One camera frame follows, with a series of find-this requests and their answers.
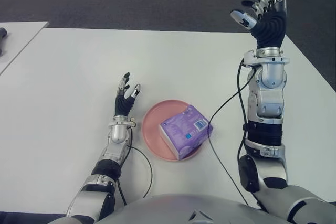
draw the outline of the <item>round plate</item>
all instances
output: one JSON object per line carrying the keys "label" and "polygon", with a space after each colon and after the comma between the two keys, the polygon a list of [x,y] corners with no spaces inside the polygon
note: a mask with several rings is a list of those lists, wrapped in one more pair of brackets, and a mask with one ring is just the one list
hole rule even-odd
{"label": "round plate", "polygon": [[[167,100],[149,109],[142,122],[142,136],[148,148],[158,157],[167,161],[178,161],[165,141],[160,137],[159,124],[172,116],[183,112],[189,104],[178,100]],[[194,156],[200,146],[184,159]]]}

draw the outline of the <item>floor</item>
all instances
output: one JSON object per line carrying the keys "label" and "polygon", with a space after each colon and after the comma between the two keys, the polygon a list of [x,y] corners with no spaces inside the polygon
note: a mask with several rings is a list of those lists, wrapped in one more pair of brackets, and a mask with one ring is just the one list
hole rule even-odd
{"label": "floor", "polygon": [[[50,27],[246,32],[229,16],[240,1],[0,0],[0,22],[47,20]],[[336,0],[287,3],[287,35],[336,90]],[[48,223],[50,218],[1,214],[0,223]]]}

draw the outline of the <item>purple tissue package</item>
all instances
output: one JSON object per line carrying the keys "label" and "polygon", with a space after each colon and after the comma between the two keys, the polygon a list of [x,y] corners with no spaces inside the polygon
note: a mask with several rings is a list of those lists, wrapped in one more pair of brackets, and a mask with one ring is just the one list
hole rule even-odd
{"label": "purple tissue package", "polygon": [[207,139],[209,121],[189,105],[185,111],[163,121],[160,135],[178,160],[182,160]]}

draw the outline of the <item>black cable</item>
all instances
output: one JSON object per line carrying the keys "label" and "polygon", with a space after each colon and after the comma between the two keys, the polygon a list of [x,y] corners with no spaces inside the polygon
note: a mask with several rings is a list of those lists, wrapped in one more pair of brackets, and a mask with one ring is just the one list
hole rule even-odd
{"label": "black cable", "polygon": [[[131,128],[131,141],[130,141],[130,145],[127,145],[127,147],[129,147],[129,150],[128,150],[127,154],[126,154],[126,157],[125,157],[123,163],[120,165],[120,168],[121,168],[122,165],[125,163],[125,160],[127,159],[128,155],[130,154],[131,148],[134,149],[134,150],[136,150],[136,151],[138,151],[138,152],[140,152],[140,153],[145,157],[145,159],[147,160],[147,162],[148,162],[148,164],[149,164],[149,168],[150,168],[150,170],[151,170],[151,182],[150,182],[150,184],[149,184],[148,190],[146,191],[146,193],[145,193],[144,196],[142,197],[142,198],[145,198],[145,197],[148,195],[148,193],[149,193],[149,191],[150,191],[150,189],[151,189],[151,187],[152,187],[152,183],[153,183],[153,168],[152,168],[151,162],[149,161],[149,159],[147,158],[147,156],[146,156],[141,150],[139,150],[138,148],[133,147],[133,146],[132,146],[132,142],[133,142],[133,131],[132,131],[132,128]],[[118,190],[119,190],[121,199],[122,199],[124,205],[126,206],[126,205],[127,205],[127,202],[126,202],[124,193],[122,192],[122,189],[121,189],[121,186],[120,186],[120,181],[119,181],[119,179],[117,179],[117,185],[118,185]]]}
{"label": "black cable", "polygon": [[127,205],[126,199],[125,199],[124,193],[121,190],[119,179],[117,179],[117,185],[118,185],[118,190],[119,190],[120,196],[122,198],[122,202],[124,203],[124,206],[126,206]]}
{"label": "black cable", "polygon": [[[131,136],[130,136],[130,145],[127,145],[129,148],[128,148],[128,151],[126,153],[126,156],[125,156],[125,159],[123,160],[123,162],[120,164],[120,169],[122,168],[122,166],[124,165],[128,155],[130,154],[131,152],[131,147],[132,147],[132,143],[133,143],[133,129],[131,128]],[[117,185],[118,185],[118,190],[119,190],[119,193],[120,193],[120,196],[121,196],[121,199],[122,199],[122,202],[124,203],[124,206],[127,205],[126,203],[126,199],[125,199],[125,196],[124,196],[124,193],[122,192],[121,190],[121,186],[120,186],[120,181],[119,179],[117,179]]]}
{"label": "black cable", "polygon": [[[252,67],[253,67],[254,72],[253,72],[253,74],[252,74],[250,80],[251,80],[251,79],[253,78],[253,76],[256,74],[256,68],[255,68],[254,66],[252,66]],[[246,119],[245,107],[244,107],[244,103],[243,103],[243,99],[242,99],[242,95],[241,95],[241,94],[242,94],[242,93],[241,93],[241,90],[242,90],[242,89],[240,89],[239,75],[240,75],[240,73],[239,73],[238,76],[237,76],[237,90],[238,90],[240,106],[242,107],[243,118],[244,118],[244,134],[243,134],[242,141],[240,142],[240,145],[239,145],[239,148],[238,148],[238,153],[237,153],[237,162],[238,162],[238,163],[239,163],[239,158],[240,158],[240,152],[242,151],[241,148],[243,147],[244,140],[245,140],[245,138],[246,138],[246,134],[247,134],[247,132],[246,132],[246,128],[245,128],[245,126],[247,125],[247,119]]]}
{"label": "black cable", "polygon": [[[242,66],[243,66],[243,62],[244,60],[242,60],[239,64],[239,68],[238,68],[238,73],[237,73],[237,78],[239,79],[240,77],[240,71],[242,69]],[[211,149],[213,150],[217,160],[219,161],[219,163],[221,164],[222,168],[225,170],[225,172],[227,173],[227,175],[229,176],[229,178],[231,179],[232,183],[235,185],[237,191],[239,192],[239,194],[241,195],[241,197],[243,198],[244,202],[246,205],[249,206],[248,202],[246,201],[245,197],[243,196],[242,192],[239,190],[237,184],[235,183],[235,181],[233,180],[233,178],[231,177],[231,174],[228,172],[228,170],[226,169],[226,167],[224,166],[224,164],[222,163],[221,159],[218,157],[213,145],[212,145],[212,142],[211,142],[211,139],[210,139],[210,133],[209,133],[209,128],[210,128],[210,124],[213,120],[213,118],[215,117],[215,115],[233,98],[235,97],[237,94],[239,94],[248,84],[249,82],[252,80],[253,76],[255,75],[256,73],[256,69],[254,68],[254,72],[252,74],[252,76],[250,77],[250,79],[247,81],[247,83],[241,88],[241,89],[238,89],[238,91],[233,95],[231,96],[226,102],[223,103],[222,106],[219,107],[219,109],[211,116],[210,118],[210,121],[209,121],[209,125],[207,127],[207,135],[208,135],[208,139],[209,139],[209,143],[210,143],[210,146],[211,146]]]}
{"label": "black cable", "polygon": [[142,198],[145,198],[147,196],[147,194],[149,193],[149,190],[152,187],[152,183],[153,183],[153,168],[152,168],[151,162],[149,161],[149,159],[147,158],[147,156],[141,150],[139,150],[138,148],[135,148],[133,146],[131,146],[131,148],[135,149],[138,152],[140,152],[142,154],[142,156],[144,156],[146,158],[146,160],[147,160],[147,162],[149,164],[149,168],[151,169],[151,182],[149,184],[148,190],[146,191],[145,195],[142,197]]}

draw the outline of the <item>white table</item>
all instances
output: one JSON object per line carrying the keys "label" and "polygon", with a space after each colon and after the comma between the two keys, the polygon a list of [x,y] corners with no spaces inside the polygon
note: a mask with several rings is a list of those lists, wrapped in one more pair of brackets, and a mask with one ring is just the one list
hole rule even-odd
{"label": "white table", "polygon": [[[138,122],[135,146],[154,169],[150,195],[242,201],[208,142],[187,161],[166,162],[146,148],[140,122],[150,107],[167,99],[188,102],[210,117],[236,91],[239,62],[254,48],[253,38],[240,33],[43,29],[0,77],[0,210],[65,213],[107,143],[116,88],[127,71],[131,84],[142,84],[131,115]],[[335,200],[336,94],[287,37],[283,50],[291,59],[283,125],[290,183]],[[212,136],[238,184],[242,123],[235,99],[215,118]],[[132,151],[121,177],[129,202],[142,197],[149,174],[144,158]]]}
{"label": "white table", "polygon": [[0,23],[8,34],[2,39],[0,47],[0,74],[12,63],[26,45],[41,31],[48,26],[48,22],[6,22]]}

